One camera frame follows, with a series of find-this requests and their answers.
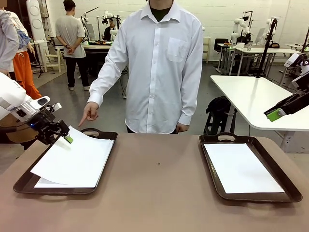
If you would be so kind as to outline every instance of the gray shirt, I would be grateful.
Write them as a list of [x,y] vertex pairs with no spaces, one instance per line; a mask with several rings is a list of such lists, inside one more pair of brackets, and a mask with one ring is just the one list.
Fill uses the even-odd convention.
[[[56,36],[61,38],[68,44],[73,46],[78,38],[85,37],[85,31],[82,23],[73,16],[62,16],[56,21]],[[86,52],[80,44],[72,55],[68,54],[68,50],[64,49],[65,57],[84,58]]]
[[19,47],[16,28],[10,13],[0,10],[0,69],[13,72],[13,58]]

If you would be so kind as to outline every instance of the stack of paper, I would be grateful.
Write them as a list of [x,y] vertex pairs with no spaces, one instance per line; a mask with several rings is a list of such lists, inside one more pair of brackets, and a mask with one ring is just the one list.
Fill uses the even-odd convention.
[[94,188],[114,141],[88,137],[70,127],[73,143],[60,137],[31,170],[41,177],[35,188]]
[[246,144],[205,144],[226,193],[284,192]]

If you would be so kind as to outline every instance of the shirt collar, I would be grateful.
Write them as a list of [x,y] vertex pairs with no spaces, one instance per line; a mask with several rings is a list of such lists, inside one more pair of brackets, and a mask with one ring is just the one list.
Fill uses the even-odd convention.
[[[147,5],[143,8],[141,15],[140,15],[140,19],[143,19],[146,16],[153,19],[153,14],[151,13],[151,10],[150,10],[149,1]],[[161,20],[161,22],[170,21],[171,19],[175,19],[178,22],[180,22],[180,7],[175,1],[173,2],[172,8],[170,9],[169,13]]]

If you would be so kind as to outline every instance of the brown serving tray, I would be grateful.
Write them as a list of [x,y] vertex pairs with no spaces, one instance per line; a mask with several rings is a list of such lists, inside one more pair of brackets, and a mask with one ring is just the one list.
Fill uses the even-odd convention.
[[[244,201],[254,203],[292,203],[300,202],[303,196],[279,167],[275,160],[264,149],[260,142],[253,137],[240,137],[231,133],[221,133],[215,136],[202,135],[199,137],[201,142],[209,171],[212,176],[214,186],[220,197],[231,201]],[[213,166],[211,159],[207,153],[204,144],[247,144],[251,151],[257,156],[261,163],[266,167],[269,173],[284,189],[284,193],[236,193],[227,194],[222,186],[220,178],[217,175],[216,169]]]
[[[101,132],[97,129],[90,128],[81,130],[81,132],[89,135],[90,137],[97,139],[117,139],[118,134],[115,132]],[[36,194],[36,195],[50,195],[50,196],[67,196],[67,195],[87,195],[96,191],[95,188],[35,188],[34,186],[39,181],[40,177],[31,173],[30,170],[39,162],[39,160],[45,155],[45,153],[52,147],[50,145],[44,153],[37,158],[37,160],[28,168],[28,170],[19,178],[15,183],[13,189],[18,193],[26,194]]]

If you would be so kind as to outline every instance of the shirt pocket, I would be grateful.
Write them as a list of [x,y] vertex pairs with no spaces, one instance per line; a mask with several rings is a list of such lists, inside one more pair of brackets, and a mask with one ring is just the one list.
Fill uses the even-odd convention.
[[170,38],[167,49],[168,60],[177,63],[182,62],[184,60],[187,48],[188,43],[186,41]]

